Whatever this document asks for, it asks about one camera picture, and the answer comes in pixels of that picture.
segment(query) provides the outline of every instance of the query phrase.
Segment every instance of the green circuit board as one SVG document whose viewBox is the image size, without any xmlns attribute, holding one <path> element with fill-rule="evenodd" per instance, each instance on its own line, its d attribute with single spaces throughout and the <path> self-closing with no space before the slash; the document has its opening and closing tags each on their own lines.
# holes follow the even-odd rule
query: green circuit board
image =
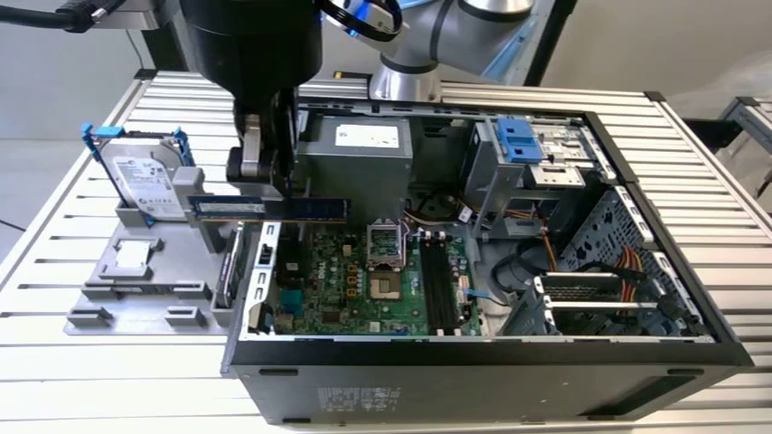
<svg viewBox="0 0 772 434">
<path fill-rule="evenodd" d="M 309 275 L 302 288 L 302 313 L 291 324 L 279 324 L 279 333 L 294 335 L 429 335 L 421 276 L 421 257 L 417 238 L 405 243 L 406 264 L 397 274 L 398 290 L 387 294 L 398 299 L 383 299 L 371 289 L 370 278 L 377 280 L 381 270 L 366 267 L 365 231 L 350 232 L 321 227 L 310 235 Z M 454 272 L 471 279 L 465 265 L 461 240 L 445 244 L 450 260 L 458 264 Z M 455 300 L 458 278 L 451 277 L 449 289 Z M 459 322 L 461 335 L 479 335 L 475 307 L 470 306 L 467 319 Z"/>
</svg>

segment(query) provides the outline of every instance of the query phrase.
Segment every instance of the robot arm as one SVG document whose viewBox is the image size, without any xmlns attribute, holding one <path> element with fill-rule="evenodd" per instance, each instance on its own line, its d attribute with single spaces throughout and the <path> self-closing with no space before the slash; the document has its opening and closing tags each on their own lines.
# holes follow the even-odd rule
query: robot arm
<svg viewBox="0 0 772 434">
<path fill-rule="evenodd" d="M 295 89 L 322 64 L 321 12 L 350 32 L 389 42 L 401 27 L 398 2 L 377 0 L 374 4 L 390 13 L 393 28 L 362 21 L 347 11 L 349 0 L 181 1 L 198 70 L 234 96 L 241 147 L 229 155 L 227 180 L 241 185 L 245 193 L 290 194 Z"/>
</svg>

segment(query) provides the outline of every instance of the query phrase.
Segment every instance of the white wall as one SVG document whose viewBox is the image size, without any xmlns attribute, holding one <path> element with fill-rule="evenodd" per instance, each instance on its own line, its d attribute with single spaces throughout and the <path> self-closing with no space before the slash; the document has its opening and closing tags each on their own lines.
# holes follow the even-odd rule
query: white wall
<svg viewBox="0 0 772 434">
<path fill-rule="evenodd" d="M 542 85 L 673 95 L 766 50 L 770 0 L 578 0 Z"/>
<path fill-rule="evenodd" d="M 45 11 L 61 3 L 2 0 Z M 77 139 L 78 125 L 101 123 L 138 70 L 122 30 L 71 34 L 0 24 L 0 60 L 0 139 Z"/>
</svg>

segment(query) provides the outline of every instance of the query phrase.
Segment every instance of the blue cable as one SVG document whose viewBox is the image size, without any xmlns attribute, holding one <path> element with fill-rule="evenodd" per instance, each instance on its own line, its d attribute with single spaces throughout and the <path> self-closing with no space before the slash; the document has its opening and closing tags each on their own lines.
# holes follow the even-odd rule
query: blue cable
<svg viewBox="0 0 772 434">
<path fill-rule="evenodd" d="M 477 297 L 477 298 L 486 298 L 487 300 L 490 300 L 493 303 L 495 303 L 499 306 L 507 306 L 509 305 L 509 300 L 506 300 L 506 302 L 501 302 L 495 299 L 495 297 L 493 297 L 493 295 L 489 292 L 485 291 L 477 291 L 474 289 L 465 289 L 462 291 L 462 293 L 466 296 L 471 296 L 471 297 Z"/>
</svg>

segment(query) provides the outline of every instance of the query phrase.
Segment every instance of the blue latch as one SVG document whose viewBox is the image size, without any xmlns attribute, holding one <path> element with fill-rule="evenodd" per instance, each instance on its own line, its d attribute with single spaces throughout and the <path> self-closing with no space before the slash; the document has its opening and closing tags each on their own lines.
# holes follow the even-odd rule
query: blue latch
<svg viewBox="0 0 772 434">
<path fill-rule="evenodd" d="M 497 136 L 510 163 L 539 163 L 543 159 L 533 130 L 523 119 L 501 118 L 495 121 Z"/>
</svg>

